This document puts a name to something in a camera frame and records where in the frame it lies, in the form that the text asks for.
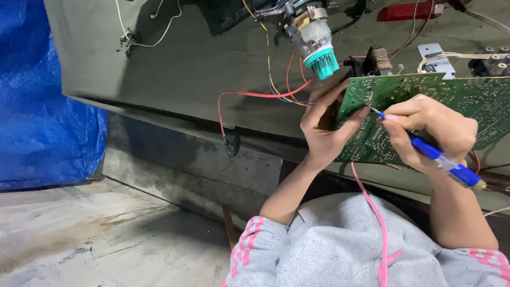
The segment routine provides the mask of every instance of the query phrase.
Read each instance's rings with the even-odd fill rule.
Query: pink drawstring
[[[388,265],[402,252],[404,252],[403,249],[400,249],[392,256],[388,257],[388,245],[389,245],[389,239],[388,239],[388,229],[386,228],[386,223],[384,222],[383,216],[379,212],[379,209],[377,209],[377,206],[373,203],[372,199],[370,199],[370,196],[368,196],[367,190],[361,183],[361,180],[358,178],[358,175],[356,174],[356,170],[354,169],[354,162],[351,162],[351,169],[352,174],[354,175],[354,179],[360,186],[361,190],[363,191],[363,196],[365,197],[365,200],[368,202],[370,207],[375,213],[375,216],[377,217],[377,220],[379,220],[379,223],[381,225],[382,230],[382,262],[379,265],[377,274],[379,276],[379,284],[381,287],[388,287]]]

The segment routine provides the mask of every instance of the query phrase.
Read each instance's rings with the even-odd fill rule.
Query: printed circuit board
[[[426,73],[352,78],[338,112],[337,128],[365,107],[369,98],[374,108],[384,111],[421,93],[478,121],[476,150],[510,133],[510,77],[443,80],[443,76]],[[367,116],[337,161],[402,164],[377,118],[375,113]]]

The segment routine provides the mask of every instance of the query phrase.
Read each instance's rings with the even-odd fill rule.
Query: sleeve
[[[446,282],[451,287],[510,286],[510,265],[499,251],[461,248],[443,249],[437,256]]]
[[[290,244],[288,227],[253,217],[230,256],[231,271],[221,287],[272,286],[282,249]]]

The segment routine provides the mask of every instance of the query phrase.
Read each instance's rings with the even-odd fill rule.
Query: teal socket
[[[312,68],[319,80],[324,80],[333,75],[333,72],[338,70],[337,58],[333,53],[333,48],[319,50],[311,54],[308,59],[304,61],[304,66]]]

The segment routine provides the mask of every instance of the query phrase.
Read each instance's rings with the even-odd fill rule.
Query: blue screwdriver
[[[368,106],[376,112],[381,118],[385,118],[385,114],[372,106]],[[474,192],[482,191],[487,187],[487,183],[483,181],[476,173],[469,168],[457,163],[452,158],[446,156],[441,150],[425,143],[419,136],[407,131],[411,144],[419,150],[428,159],[435,161],[438,167],[448,173],[455,181],[464,187],[472,189]]]

